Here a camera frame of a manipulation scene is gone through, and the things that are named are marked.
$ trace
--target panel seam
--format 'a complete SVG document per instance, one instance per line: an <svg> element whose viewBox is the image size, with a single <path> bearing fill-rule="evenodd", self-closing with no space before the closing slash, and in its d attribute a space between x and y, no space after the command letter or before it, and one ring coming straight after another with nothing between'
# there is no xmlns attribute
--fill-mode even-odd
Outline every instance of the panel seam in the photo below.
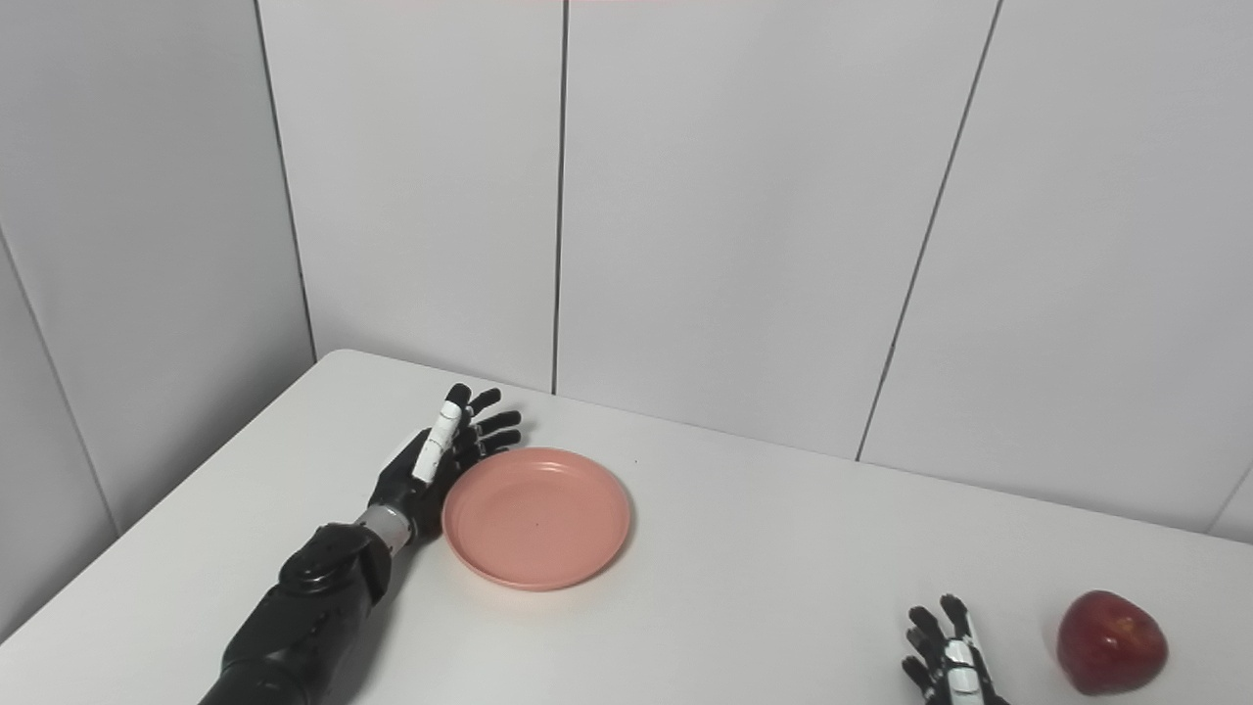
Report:
<svg viewBox="0 0 1253 705"><path fill-rule="evenodd" d="M278 129L278 103L274 100L274 81L269 75L269 53L266 49L266 31L261 19L261 0L253 0L252 8L257 18L257 41L261 45L261 65L266 71L266 96L269 99L269 119L274 129L274 145L278 147L278 169L283 175L287 224L291 228L292 250L296 254L296 278L301 284L301 303L304 307L304 329L309 339L309 358L316 363L317 343L313 339L313 316L309 312L308 288L304 286L304 259L301 257L301 240L296 235L296 208L292 205L292 185L287 175L287 154L283 152L283 135Z"/></svg>
<svg viewBox="0 0 1253 705"><path fill-rule="evenodd" d="M556 252L553 282L553 371L549 394L556 396L556 359L561 326L561 225L565 215L565 83L570 49L570 0L561 3L561 93L556 148Z"/></svg>
<svg viewBox="0 0 1253 705"><path fill-rule="evenodd" d="M114 538L122 538L122 526L118 523L118 518L113 513L113 507L109 506L109 498L104 495L104 485L100 482L100 473L95 470L95 462L91 460L91 452L86 447L86 440L83 437L83 430L79 427L78 416L74 414L74 407L70 406L69 394L65 392L65 383L61 382L61 373L56 369L56 362L53 361L53 351L48 346L48 338L44 336L44 326L39 323L39 316L35 314L35 306L30 299L30 293L26 291L26 283L21 278L21 272L18 270L18 258L13 255L13 248L9 247L9 238L5 237L4 228L0 228L0 254L9 259L9 265L13 268L13 277L18 283L18 292L21 296L21 302L26 306L30 321L35 324L35 337L39 339L39 347L43 351L44 359L48 362L48 369L53 373L53 384L56 386L56 394L60 396L61 404L65 407L65 414L70 418L70 428L74 430L74 438L78 441L79 450L83 452L83 460L86 461L86 470L91 476L91 485L95 486L95 492L100 497L100 505L104 507L104 516L109 520L109 526L113 527Z"/></svg>
<svg viewBox="0 0 1253 705"><path fill-rule="evenodd" d="M1232 501L1235 500L1235 496L1239 495L1240 488L1244 487L1245 482L1248 482L1250 475L1253 475L1253 466L1245 468L1244 475L1240 476L1240 480L1235 483L1235 487L1233 487L1232 491L1227 495L1227 500L1224 500L1223 505L1218 508L1218 513L1214 515L1214 518L1209 522L1209 526L1205 527L1205 533L1213 533L1214 527L1218 526L1218 521L1222 520L1223 515L1227 512L1227 507L1230 506Z"/></svg>
<svg viewBox="0 0 1253 705"><path fill-rule="evenodd" d="M966 94L966 105L961 110L961 119L957 121L957 133L954 135L952 147L949 149L949 162L945 164L944 175L940 177L940 188L936 190L935 200L931 204L931 215L927 218L927 227L922 233L922 244L918 247L918 255L913 260L913 270L910 273L910 283L905 288L905 299L901 302L901 313L896 317L896 328L892 331L892 341L887 346L887 357L883 359L883 369L878 376L878 387L875 388L875 399L870 404L870 413L866 416L866 427L862 430L861 442L857 445L857 456L853 458L861 462L866 451L866 440L870 438L871 425L875 422L875 413L878 411L878 399L883 394L883 384L892 368L892 359L896 357L896 343L901 338L901 327L905 323L905 314L910 309L910 301L913 298L913 287L918 280L918 270L922 268L922 258L927 253L927 244L931 242L931 232L936 224L936 215L940 213L940 202L944 199L945 188L949 185L949 175L952 173L952 163L957 157L957 148L961 145L961 135L966 129L966 119L970 116L970 106L975 103L975 90L979 88L979 78L984 73L984 63L987 60L987 51L992 45L992 35L996 33L996 20L1001 16L1001 5L1005 0L996 0L992 10L992 21L987 26L987 36L984 39L984 49L979 54L979 64L975 66L975 76L970 81L970 91Z"/></svg>

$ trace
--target plate rim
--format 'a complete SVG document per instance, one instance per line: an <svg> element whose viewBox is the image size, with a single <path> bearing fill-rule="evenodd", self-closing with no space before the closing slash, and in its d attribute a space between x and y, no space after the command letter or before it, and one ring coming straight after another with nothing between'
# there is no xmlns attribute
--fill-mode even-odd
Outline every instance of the plate rim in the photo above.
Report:
<svg viewBox="0 0 1253 705"><path fill-rule="evenodd" d="M621 502L621 507L625 510L625 512L623 513L621 526L619 527L618 535L614 537L614 550L608 553L608 556L605 557L605 560L604 560L603 563L598 565L590 572L580 574L576 579L561 579L559 581L549 581L549 582L540 584L540 582L515 581L515 580L510 580L510 579L506 579L506 577L497 576L497 575L495 575L495 574L492 574L492 572L490 572L490 571L487 571L487 570L485 570L485 569L475 565L475 562L471 561L465 555L465 551L461 548L460 541L457 541L457 538L456 538L456 532L449 531L449 528L451 527L449 520L450 520L450 516L451 516L451 513L454 511L454 507L457 503L457 501L456 501L456 497L459 497L457 490L459 488L464 488L464 487L469 487L469 486L464 485L464 481L466 480L467 476L470 476L471 473L482 475L484 472L491 472L492 466L489 465L489 463L491 461L496 460L496 458L509 457L509 456L512 456L515 453L516 455L529 455L529 452L531 452L531 453L534 453L534 452L543 452L545 455L556 453L559 456L569 456L569 457L571 457L571 458L574 458L574 460L576 460L576 461L579 461L581 463L588 463L590 466L590 470L593 472L599 473L606 481L609 481L608 483L605 483L606 490L611 488L611 493L614 495L614 500L615 501L620 501ZM470 468L469 471L466 471L465 475L461 476L461 478L459 478L456 483L454 483L452 488L449 491L449 496L445 498L444 507L440 511L440 525L441 525L441 528L444 530L445 537L447 538L449 548L451 548L452 553L457 557L457 560L461 562L461 565L466 566L467 569L470 569L476 575L479 575L479 576L481 576L481 577L484 577L484 579L486 579L486 580L489 580L491 582L495 582L497 585L502 585L505 587L511 587L514 590L525 590L525 591L529 591L529 592L546 592L546 591L554 591L554 590L563 590L563 589L566 589L566 587L574 587L576 585L586 582L586 581L591 580L593 577L600 575L605 569L608 569L618 558L618 556L621 553L623 548L626 546L626 538L630 536L630 527L632 527L633 523L634 523L634 507L632 506L630 496L626 495L626 488L623 486L621 481L618 480L618 476L615 476L614 473L609 472L608 468L605 468L600 463L593 461L591 458L588 458L586 456L575 453L573 451L566 451L564 448L553 448L553 447L545 447L545 446L526 447L526 448L515 448L512 451L506 451L504 453L499 453L496 456L491 456L491 457L485 458L484 461L476 463L472 468Z"/></svg>

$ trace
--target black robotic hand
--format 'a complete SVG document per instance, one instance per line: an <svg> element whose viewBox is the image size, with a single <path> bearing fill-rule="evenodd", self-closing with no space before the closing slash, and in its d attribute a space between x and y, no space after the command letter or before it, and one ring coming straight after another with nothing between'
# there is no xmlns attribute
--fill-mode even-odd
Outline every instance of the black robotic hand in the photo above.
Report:
<svg viewBox="0 0 1253 705"><path fill-rule="evenodd" d="M500 391L492 388L470 401L470 388L455 386L445 402L446 409L450 406L460 409L451 440L431 440L432 432L440 432L439 423L434 428L422 430L378 475L370 505L385 505L402 512L412 525L413 540L420 543L439 538L440 513L452 485L479 461L507 451L523 440L516 428L523 422L519 412L504 412L485 421L475 421L500 399ZM447 418L441 411L441 422ZM415 475L415 466L424 450L440 453L435 476L429 483Z"/></svg>
<svg viewBox="0 0 1253 705"><path fill-rule="evenodd" d="M392 557L440 536L452 485L479 461L521 441L521 414L475 423L500 402L490 389L472 402L455 386L435 425L378 476L365 513L320 527L278 571L222 657L200 705L321 705L370 612L388 590Z"/></svg>
<svg viewBox="0 0 1253 705"><path fill-rule="evenodd" d="M922 690L926 705L1009 705L992 689L975 625L966 605L952 595L940 599L940 607L954 626L945 636L940 622L926 607L910 610L913 626L905 637L922 656L908 656L901 667Z"/></svg>

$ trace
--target pink plate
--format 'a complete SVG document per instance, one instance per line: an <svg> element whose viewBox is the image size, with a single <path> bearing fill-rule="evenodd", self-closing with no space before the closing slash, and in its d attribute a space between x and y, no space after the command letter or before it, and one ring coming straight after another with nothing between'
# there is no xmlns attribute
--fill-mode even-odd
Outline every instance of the pink plate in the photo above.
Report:
<svg viewBox="0 0 1253 705"><path fill-rule="evenodd" d="M613 561L630 528L618 480L555 448L492 456L452 486L444 532L474 572L519 590L580 584Z"/></svg>

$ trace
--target white wall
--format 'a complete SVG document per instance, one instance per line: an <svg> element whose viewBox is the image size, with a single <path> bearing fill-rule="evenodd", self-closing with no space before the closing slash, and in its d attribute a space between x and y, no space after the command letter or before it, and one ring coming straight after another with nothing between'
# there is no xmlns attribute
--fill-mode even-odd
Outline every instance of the white wall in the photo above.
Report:
<svg viewBox="0 0 1253 705"><path fill-rule="evenodd" d="M1249 36L1005 4L863 461L1210 526L1253 462Z"/></svg>
<svg viewBox="0 0 1253 705"><path fill-rule="evenodd" d="M1250 477L1253 476L1244 476L1244 482L1232 495L1209 533L1253 543L1253 480Z"/></svg>
<svg viewBox="0 0 1253 705"><path fill-rule="evenodd" d="M0 227L120 528L312 362L252 3L0 4Z"/></svg>
<svg viewBox="0 0 1253 705"><path fill-rule="evenodd" d="M1253 10L1006 0L923 247L995 5L568 3L559 192L561 4L262 0L318 349L1205 531Z"/></svg>
<svg viewBox="0 0 1253 705"><path fill-rule="evenodd" d="M561 3L261 14L318 354L549 389Z"/></svg>
<svg viewBox="0 0 1253 705"><path fill-rule="evenodd" d="M117 537L3 230L0 478L3 641Z"/></svg>
<svg viewBox="0 0 1253 705"><path fill-rule="evenodd" d="M573 3L558 393L856 456L994 8Z"/></svg>

